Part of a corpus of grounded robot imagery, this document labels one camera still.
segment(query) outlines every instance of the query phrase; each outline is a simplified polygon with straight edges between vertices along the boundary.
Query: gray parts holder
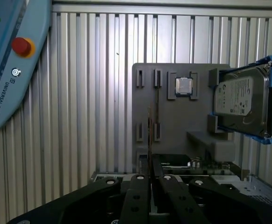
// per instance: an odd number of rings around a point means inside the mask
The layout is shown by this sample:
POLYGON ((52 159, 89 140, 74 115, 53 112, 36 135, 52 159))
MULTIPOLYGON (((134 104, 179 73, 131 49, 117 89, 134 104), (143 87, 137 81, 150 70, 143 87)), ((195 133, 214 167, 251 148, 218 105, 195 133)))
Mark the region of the gray parts holder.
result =
POLYGON ((147 153, 149 107, 152 111, 153 122, 153 153, 186 154, 195 158, 204 156, 201 154, 203 147, 212 156, 215 156, 214 159, 217 161, 234 160, 234 146, 227 142, 229 148, 226 148, 226 145, 222 143, 222 141, 227 141, 227 134, 216 130, 216 128, 213 128, 212 131, 208 125, 211 121, 216 124, 216 118, 215 120, 208 119, 213 110, 214 95, 213 89, 209 87, 209 71, 216 68, 225 70, 229 66, 225 64, 178 63, 136 63, 133 65, 132 144, 134 167, 136 167, 136 155, 147 153), (182 87, 181 91, 176 89, 179 78, 184 79, 184 84, 191 83, 191 94, 188 92, 189 86, 182 87), (200 132, 204 138, 193 140, 187 134, 192 132, 200 132), (223 153, 224 150, 229 150, 229 153, 223 153))

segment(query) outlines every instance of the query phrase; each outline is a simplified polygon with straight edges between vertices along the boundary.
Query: processor chip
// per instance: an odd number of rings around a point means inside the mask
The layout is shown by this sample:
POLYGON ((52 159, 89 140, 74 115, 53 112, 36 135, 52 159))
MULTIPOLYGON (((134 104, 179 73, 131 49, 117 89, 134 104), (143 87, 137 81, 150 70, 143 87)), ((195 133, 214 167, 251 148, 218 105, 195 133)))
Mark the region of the processor chip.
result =
POLYGON ((176 95, 191 95, 192 94, 192 79, 177 78, 175 83, 176 95))

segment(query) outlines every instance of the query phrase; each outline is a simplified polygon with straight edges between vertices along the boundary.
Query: metal panel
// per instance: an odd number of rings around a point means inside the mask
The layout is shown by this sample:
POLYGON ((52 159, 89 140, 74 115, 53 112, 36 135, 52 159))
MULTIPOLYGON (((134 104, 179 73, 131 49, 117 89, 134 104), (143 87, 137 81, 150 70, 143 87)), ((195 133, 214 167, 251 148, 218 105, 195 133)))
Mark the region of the metal panel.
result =
MULTIPOLYGON (((23 105, 0 129, 0 223, 131 172, 131 66, 229 63, 272 53, 272 9, 53 5, 23 105)), ((272 184, 272 146, 239 134, 236 163, 272 184)))

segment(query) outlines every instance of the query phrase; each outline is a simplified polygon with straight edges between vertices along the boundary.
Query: computer component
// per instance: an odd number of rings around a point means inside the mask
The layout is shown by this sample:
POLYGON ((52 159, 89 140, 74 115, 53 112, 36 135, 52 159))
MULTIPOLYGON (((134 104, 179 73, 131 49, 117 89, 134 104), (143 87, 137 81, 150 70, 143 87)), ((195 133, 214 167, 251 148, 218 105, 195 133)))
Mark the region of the computer component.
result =
POLYGON ((259 138, 272 137, 272 63, 220 74, 215 88, 218 126, 259 138))

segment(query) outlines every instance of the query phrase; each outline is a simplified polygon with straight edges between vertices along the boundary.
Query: slot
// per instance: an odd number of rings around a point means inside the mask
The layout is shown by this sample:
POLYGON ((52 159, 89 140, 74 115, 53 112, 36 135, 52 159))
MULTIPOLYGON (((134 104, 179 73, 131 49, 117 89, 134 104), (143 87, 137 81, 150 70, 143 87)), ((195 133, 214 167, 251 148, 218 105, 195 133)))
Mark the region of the slot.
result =
POLYGON ((144 87, 144 74, 142 70, 136 71, 136 86, 137 87, 144 87))
POLYGON ((162 86, 162 70, 155 69, 154 77, 155 77, 155 87, 161 87, 162 86))
POLYGON ((160 123, 154 124, 154 140, 160 141, 161 140, 161 126, 160 123))
POLYGON ((136 124, 136 141, 137 142, 143 141, 143 125, 142 125, 142 123, 136 124))

